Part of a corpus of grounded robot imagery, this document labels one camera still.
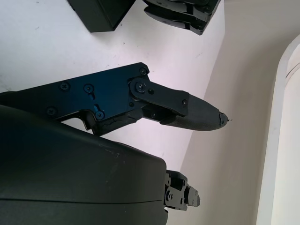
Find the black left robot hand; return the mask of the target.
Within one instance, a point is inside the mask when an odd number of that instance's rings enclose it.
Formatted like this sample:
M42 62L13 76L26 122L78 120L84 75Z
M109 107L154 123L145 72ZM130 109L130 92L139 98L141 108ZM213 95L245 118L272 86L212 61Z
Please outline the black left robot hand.
M151 18L202 35L220 0L145 0L144 12Z

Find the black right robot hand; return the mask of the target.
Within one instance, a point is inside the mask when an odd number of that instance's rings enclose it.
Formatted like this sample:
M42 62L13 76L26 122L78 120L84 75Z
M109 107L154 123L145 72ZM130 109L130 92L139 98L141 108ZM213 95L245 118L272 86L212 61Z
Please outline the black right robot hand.
M141 118L212 131L228 117L131 64L0 95L3 225L165 225L198 191L163 159L103 135Z

